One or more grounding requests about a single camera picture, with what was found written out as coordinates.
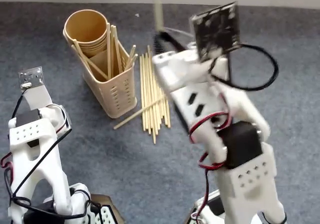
bamboo skewer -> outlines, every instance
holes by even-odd
[[[130,63],[127,64],[127,66],[125,67],[125,71],[127,71],[128,69],[130,69],[130,68],[132,67],[132,65],[133,65],[133,63],[135,62],[135,60],[137,59],[137,57],[138,57],[137,54],[135,54],[135,55],[133,56],[133,58],[130,60]]]
[[[165,99],[165,108],[166,108],[166,117],[167,117],[167,121],[168,121],[168,128],[171,128],[171,121],[170,121],[170,109],[169,109],[169,102],[168,99]]]
[[[144,105],[147,106],[149,105],[149,100],[148,100],[148,88],[147,88],[147,76],[146,76],[146,66],[145,66],[145,56],[141,56],[142,59],[142,75],[143,75],[143,95],[144,95]],[[148,133],[151,134],[151,123],[150,123],[150,112],[149,110],[146,110],[144,112],[145,114],[145,128],[148,129]]]
[[[151,66],[149,64],[149,56],[146,53],[145,54],[145,62],[147,64],[148,67],[148,76],[149,76],[149,83],[148,85],[150,86],[150,97],[151,97],[151,102],[156,100],[156,96],[155,96],[155,90],[154,90],[154,83],[153,83],[153,79],[152,79],[152,69]],[[155,106],[152,107],[152,111],[153,111],[153,129],[155,130],[155,134],[158,135],[159,134],[159,124],[158,124],[158,118],[157,118],[157,109]]]
[[[125,68],[124,68],[124,70],[127,70],[127,69],[129,69],[129,64],[131,63],[131,60],[133,59],[133,55],[135,54],[135,45],[133,45],[132,46],[132,48],[131,48],[131,51],[130,51],[130,54],[129,54],[129,58],[128,58],[128,60],[126,61],[126,64],[125,64]]]
[[[149,104],[148,106],[140,109],[139,111],[133,113],[131,116],[127,117],[126,119],[124,119],[122,122],[118,123],[117,125],[115,125],[113,127],[114,130],[118,129],[119,127],[123,126],[124,124],[126,124],[127,122],[129,122],[130,120],[132,120],[133,118],[135,118],[136,116],[138,116],[139,114],[141,114],[142,112],[146,111],[146,110],[150,110],[156,103],[160,102],[161,100],[163,100],[165,97],[160,97],[159,99],[157,99],[155,102],[152,102],[151,104]]]
[[[140,68],[141,68],[141,72],[142,72],[142,93],[143,93],[143,104],[144,104],[144,107],[147,106],[148,102],[147,102],[147,88],[146,88],[146,76],[145,76],[145,67],[144,67],[144,59],[142,56],[140,56]],[[150,124],[149,124],[149,115],[148,115],[148,112],[147,111],[144,111],[144,123],[145,123],[145,129],[148,130],[149,134],[151,134],[151,127],[150,127]]]
[[[110,23],[107,24],[106,26],[106,63],[107,63],[107,75],[108,78],[111,79],[112,78],[112,73],[111,73],[111,46],[110,46],[110,35],[111,35],[111,30],[110,30]]]
[[[156,82],[156,79],[155,79],[155,74],[154,74],[154,69],[153,69],[153,66],[152,66],[152,53],[151,53],[151,50],[150,50],[150,46],[148,45],[148,55],[149,55],[149,67],[150,67],[150,70],[151,70],[151,77],[152,77],[152,85],[153,85],[153,91],[154,91],[154,98],[157,99],[159,97],[159,94],[158,94],[158,84]],[[161,125],[161,116],[160,116],[160,107],[159,107],[159,104],[155,104],[155,110],[156,110],[156,119],[157,119],[157,123],[158,123],[158,129],[160,130],[160,125]]]
[[[141,83],[141,106],[145,107],[145,94],[144,94],[144,81],[143,81],[143,68],[142,68],[142,57],[140,56],[140,83]],[[143,130],[146,130],[146,113],[142,113],[142,127]]]
[[[150,77],[149,77],[149,67],[148,67],[148,54],[145,54],[144,56],[144,66],[146,67],[146,85],[147,85],[147,90],[148,90],[148,103],[152,103],[152,89],[150,85]],[[152,137],[153,137],[153,143],[156,144],[156,135],[158,135],[158,129],[156,128],[156,122],[155,122],[155,109],[154,106],[152,105],[151,109],[149,110],[149,123],[152,128]]]
[[[120,51],[119,51],[119,41],[118,41],[118,34],[117,34],[117,27],[115,25],[113,25],[113,32],[114,32],[114,46],[116,47],[115,51],[116,51],[116,58],[117,58],[117,62],[118,62],[118,70],[119,70],[119,74],[123,72],[122,69],[122,62],[121,62],[121,56],[120,56]]]
[[[149,76],[148,76],[148,66],[146,64],[146,59],[145,59],[145,56],[143,55],[142,56],[143,58],[143,68],[144,68],[144,74],[145,74],[145,86],[146,86],[146,101],[147,101],[147,104],[151,104],[151,96],[150,96],[150,85],[149,85]],[[149,134],[151,134],[152,132],[152,128],[154,127],[154,123],[152,122],[152,120],[154,119],[153,118],[153,112],[152,112],[152,109],[148,110],[148,122],[149,122]]]
[[[115,76],[115,69],[114,69],[114,63],[115,63],[115,52],[114,52],[114,47],[115,47],[115,35],[114,35],[114,29],[110,28],[110,59],[111,59],[111,71],[110,71],[110,76],[113,78]]]

gray carpet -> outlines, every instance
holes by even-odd
[[[189,143],[173,112],[172,128],[161,129],[157,145],[142,132],[141,118],[112,129],[119,120],[106,116],[61,33],[68,15],[82,8],[97,9],[117,25],[126,49],[136,44],[141,53],[152,44],[151,5],[0,3],[0,153],[9,150],[7,122],[20,95],[17,72],[41,65],[54,102],[65,106],[73,123],[59,146],[69,183],[82,182],[92,193],[110,195],[128,224],[181,224],[204,194],[204,172],[197,167],[203,148]],[[165,24],[188,31],[188,17],[207,8],[165,5]],[[274,85],[250,94],[271,126],[268,142],[276,155],[279,199],[289,223],[318,223],[320,10],[241,7],[239,12],[242,41],[265,47],[280,65]],[[271,74],[271,65],[254,52],[236,51],[232,63],[241,84],[263,82]],[[135,70],[140,103],[138,65]],[[0,219],[8,223],[2,178],[0,185]],[[42,182],[35,199],[49,194]]]

stack of paper cups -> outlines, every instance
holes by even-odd
[[[70,44],[73,44],[73,39],[76,39],[84,55],[93,57],[106,50],[107,23],[102,13],[83,9],[69,16],[65,22],[63,34]]]

black circuit board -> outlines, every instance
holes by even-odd
[[[240,48],[238,17],[236,2],[191,17],[200,62]]]

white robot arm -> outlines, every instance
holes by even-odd
[[[21,96],[8,123],[13,182],[8,184],[8,178],[6,182],[10,195],[8,215],[12,223],[95,224],[96,215],[91,212],[87,187],[84,184],[69,187],[62,170],[58,143],[71,131],[67,112],[52,103],[41,67],[20,72],[19,78],[24,90],[22,96],[30,111],[16,115]],[[32,196],[42,179],[51,185],[53,195],[34,207]],[[97,218],[103,221],[101,211]]]
[[[286,215],[274,182],[273,149],[265,143],[270,128],[247,94],[212,79],[213,60],[198,63],[195,50],[163,53],[152,62],[190,139],[204,144],[211,163],[224,164],[216,172],[223,217],[208,213],[205,206],[201,219],[207,224],[260,224],[257,213],[263,212],[269,223],[284,224]],[[227,59],[219,57],[210,72],[227,79]],[[232,124],[232,117],[240,122]]]

